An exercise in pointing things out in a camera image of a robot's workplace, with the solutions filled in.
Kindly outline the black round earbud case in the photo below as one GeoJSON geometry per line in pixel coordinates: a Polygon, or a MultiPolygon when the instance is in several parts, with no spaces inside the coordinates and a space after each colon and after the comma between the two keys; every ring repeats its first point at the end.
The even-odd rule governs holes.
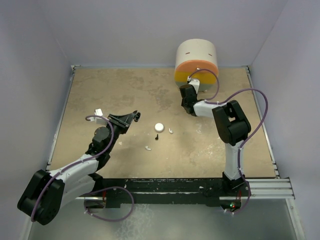
{"type": "Polygon", "coordinates": [[[139,119],[140,119],[140,117],[141,117],[141,113],[140,113],[140,112],[137,112],[137,113],[135,114],[135,116],[134,116],[134,121],[135,121],[135,122],[138,122],[139,119]]]}

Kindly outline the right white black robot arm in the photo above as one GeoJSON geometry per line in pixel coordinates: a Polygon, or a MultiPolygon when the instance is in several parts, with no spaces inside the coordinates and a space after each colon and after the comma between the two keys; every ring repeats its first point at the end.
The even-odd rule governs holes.
{"type": "Polygon", "coordinates": [[[222,190],[228,196],[235,195],[244,184],[242,144],[251,132],[251,125],[245,113],[236,100],[223,104],[209,104],[204,100],[198,100],[198,94],[191,84],[185,84],[179,90],[181,106],[188,114],[214,120],[218,135],[225,144],[222,190]]]}

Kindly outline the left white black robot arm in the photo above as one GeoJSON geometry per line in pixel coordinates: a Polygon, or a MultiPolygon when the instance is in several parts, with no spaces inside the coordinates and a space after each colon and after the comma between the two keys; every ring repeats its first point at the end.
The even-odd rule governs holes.
{"type": "Polygon", "coordinates": [[[123,186],[104,186],[97,174],[110,159],[110,153],[120,135],[132,122],[138,122],[137,110],[125,115],[88,115],[85,120],[101,126],[94,132],[87,151],[80,158],[56,170],[35,172],[17,203],[17,208],[32,222],[50,223],[60,208],[83,195],[98,196],[108,190],[124,191],[123,186]]]}

